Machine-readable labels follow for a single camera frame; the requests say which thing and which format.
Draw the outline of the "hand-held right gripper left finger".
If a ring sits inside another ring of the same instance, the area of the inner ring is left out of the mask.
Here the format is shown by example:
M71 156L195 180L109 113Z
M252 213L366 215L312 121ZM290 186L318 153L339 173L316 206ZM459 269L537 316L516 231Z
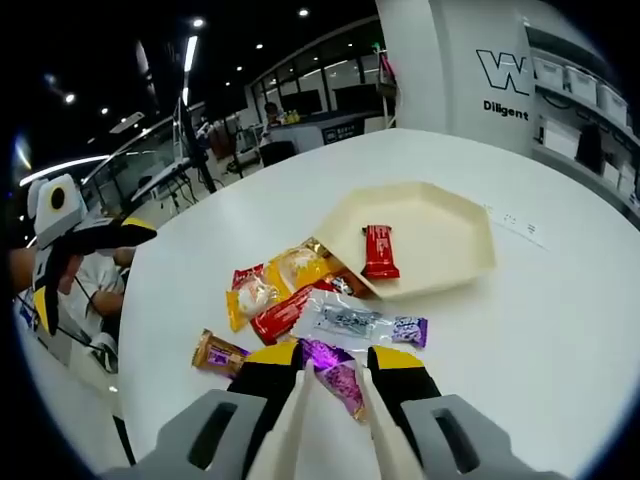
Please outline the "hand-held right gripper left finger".
M155 448L103 479L249 479L276 474L281 415L303 379L301 347L284 342L254 352L225 390L212 389L159 430Z

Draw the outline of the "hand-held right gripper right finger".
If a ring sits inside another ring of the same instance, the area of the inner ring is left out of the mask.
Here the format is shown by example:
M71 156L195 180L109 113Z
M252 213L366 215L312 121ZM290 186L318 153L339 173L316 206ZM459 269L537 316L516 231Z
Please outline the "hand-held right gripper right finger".
M458 395L443 395L408 352L367 352L367 416L383 479L561 479L512 451L506 431Z

